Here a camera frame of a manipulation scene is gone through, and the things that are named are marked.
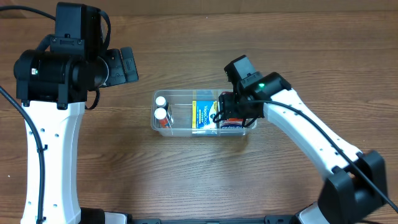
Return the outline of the red medicine box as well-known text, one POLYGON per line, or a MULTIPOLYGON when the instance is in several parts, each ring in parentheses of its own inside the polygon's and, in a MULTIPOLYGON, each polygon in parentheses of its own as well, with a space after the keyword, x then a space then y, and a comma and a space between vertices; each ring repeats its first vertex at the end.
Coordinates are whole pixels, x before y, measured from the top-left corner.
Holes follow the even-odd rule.
MULTIPOLYGON (((219 103, 218 103, 219 110, 221 111, 233 105, 234 105, 234 93, 231 91, 223 91, 219 96, 219 103)), ((241 128, 242 122, 243 119, 229 117, 228 119, 220 121, 220 126, 232 125, 241 128)))

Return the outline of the white Hansaplast plaster box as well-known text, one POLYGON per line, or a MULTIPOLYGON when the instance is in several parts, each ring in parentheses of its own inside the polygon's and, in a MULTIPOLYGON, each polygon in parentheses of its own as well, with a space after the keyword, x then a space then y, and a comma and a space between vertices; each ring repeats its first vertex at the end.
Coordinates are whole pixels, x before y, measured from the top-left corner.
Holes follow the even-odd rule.
POLYGON ((221 129, 242 129, 242 122, 224 122, 220 123, 221 129))

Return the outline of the blue VapoDrops lozenge box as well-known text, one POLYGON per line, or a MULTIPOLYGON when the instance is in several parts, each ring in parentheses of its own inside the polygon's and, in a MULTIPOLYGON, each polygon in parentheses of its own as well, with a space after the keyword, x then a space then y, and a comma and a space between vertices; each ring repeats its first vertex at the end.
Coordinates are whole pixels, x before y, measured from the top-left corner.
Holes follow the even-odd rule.
POLYGON ((213 118, 218 112, 217 101, 192 101, 192 128, 216 129, 213 118))

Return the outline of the dark bottle white cap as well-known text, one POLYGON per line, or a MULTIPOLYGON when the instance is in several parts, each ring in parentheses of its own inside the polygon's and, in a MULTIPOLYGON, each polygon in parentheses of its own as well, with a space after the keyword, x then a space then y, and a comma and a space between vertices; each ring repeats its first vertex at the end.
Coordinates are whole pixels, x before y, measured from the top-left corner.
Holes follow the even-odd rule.
POLYGON ((156 105, 156 107, 158 107, 158 108, 163 108, 163 109, 165 109, 165 110, 168 110, 169 102, 165 99, 164 96, 158 96, 158 97, 155 99, 155 105, 156 105))

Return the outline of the orange pill bottle white cap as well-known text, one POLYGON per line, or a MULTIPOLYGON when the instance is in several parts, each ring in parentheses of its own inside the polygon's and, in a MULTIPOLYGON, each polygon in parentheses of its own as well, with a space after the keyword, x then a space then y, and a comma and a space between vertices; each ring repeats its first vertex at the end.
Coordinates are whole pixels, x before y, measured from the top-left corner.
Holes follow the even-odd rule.
POLYGON ((171 128, 171 117, 164 108, 157 108, 154 111, 154 117, 158 120, 162 128, 171 128))

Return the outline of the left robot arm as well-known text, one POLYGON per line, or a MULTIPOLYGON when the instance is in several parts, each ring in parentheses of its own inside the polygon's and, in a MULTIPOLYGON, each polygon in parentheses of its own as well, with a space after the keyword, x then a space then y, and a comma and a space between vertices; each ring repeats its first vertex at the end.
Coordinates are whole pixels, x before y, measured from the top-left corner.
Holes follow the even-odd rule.
POLYGON ((108 15, 60 2, 55 32, 14 65, 14 104, 25 119, 27 193, 22 223, 131 223, 125 213, 82 208, 77 147, 89 92, 138 81, 132 49, 109 48, 108 15))

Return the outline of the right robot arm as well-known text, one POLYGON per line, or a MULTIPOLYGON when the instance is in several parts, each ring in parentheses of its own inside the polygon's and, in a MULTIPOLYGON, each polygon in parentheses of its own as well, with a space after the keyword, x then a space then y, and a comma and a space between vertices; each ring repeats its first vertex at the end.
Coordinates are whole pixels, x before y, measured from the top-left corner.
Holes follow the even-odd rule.
POLYGON ((238 118, 247 127, 265 118, 303 151, 324 181, 316 202, 294 215, 269 215, 265 223, 361 223, 385 204, 396 208, 388 197, 382 156, 365 154, 334 133, 282 75, 263 75, 245 55, 224 72, 233 90, 220 95, 214 121, 238 118))

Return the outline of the clear plastic container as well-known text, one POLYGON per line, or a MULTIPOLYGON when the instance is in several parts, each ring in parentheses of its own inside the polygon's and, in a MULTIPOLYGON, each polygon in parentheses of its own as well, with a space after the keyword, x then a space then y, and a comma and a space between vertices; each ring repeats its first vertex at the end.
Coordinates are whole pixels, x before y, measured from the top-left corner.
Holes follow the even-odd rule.
POLYGON ((163 136, 191 137, 191 136, 243 136, 257 126, 253 122, 248 128, 221 129, 220 123, 216 123, 216 129, 192 128, 192 101, 217 101, 223 91, 227 90, 157 90, 152 100, 151 125, 152 129, 163 136), (155 99, 164 96, 169 102, 168 114, 171 117, 171 128, 162 128, 154 117, 154 111, 158 108, 155 99))

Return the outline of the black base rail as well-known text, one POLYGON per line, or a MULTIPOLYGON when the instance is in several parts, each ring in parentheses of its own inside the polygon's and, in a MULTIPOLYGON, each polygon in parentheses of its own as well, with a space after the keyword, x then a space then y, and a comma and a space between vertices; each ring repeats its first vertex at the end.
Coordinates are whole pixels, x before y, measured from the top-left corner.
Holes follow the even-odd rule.
POLYGON ((134 219, 127 216, 127 224, 292 224, 293 215, 266 215, 264 218, 222 218, 222 219, 186 219, 161 220, 159 218, 134 219))

